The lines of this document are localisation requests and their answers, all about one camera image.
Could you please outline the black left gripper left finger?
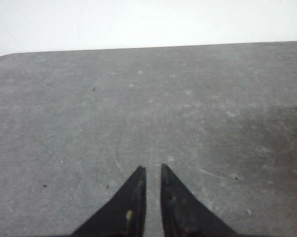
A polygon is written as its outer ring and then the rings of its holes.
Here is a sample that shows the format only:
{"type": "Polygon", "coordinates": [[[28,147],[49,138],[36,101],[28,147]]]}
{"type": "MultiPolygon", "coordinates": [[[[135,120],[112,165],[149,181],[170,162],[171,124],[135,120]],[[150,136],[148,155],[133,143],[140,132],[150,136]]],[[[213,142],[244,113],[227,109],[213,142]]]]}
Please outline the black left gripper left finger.
{"type": "Polygon", "coordinates": [[[114,196],[71,236],[142,237],[146,216],[146,169],[139,166],[114,196]]]}

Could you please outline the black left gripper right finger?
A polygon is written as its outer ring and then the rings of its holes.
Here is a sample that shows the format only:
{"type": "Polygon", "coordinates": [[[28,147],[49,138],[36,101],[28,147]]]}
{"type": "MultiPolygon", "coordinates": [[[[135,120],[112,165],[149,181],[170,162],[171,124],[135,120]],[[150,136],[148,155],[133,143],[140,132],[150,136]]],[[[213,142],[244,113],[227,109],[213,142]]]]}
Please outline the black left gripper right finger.
{"type": "Polygon", "coordinates": [[[199,202],[164,163],[161,166],[160,204],[166,237],[234,237],[237,235],[199,202]]]}

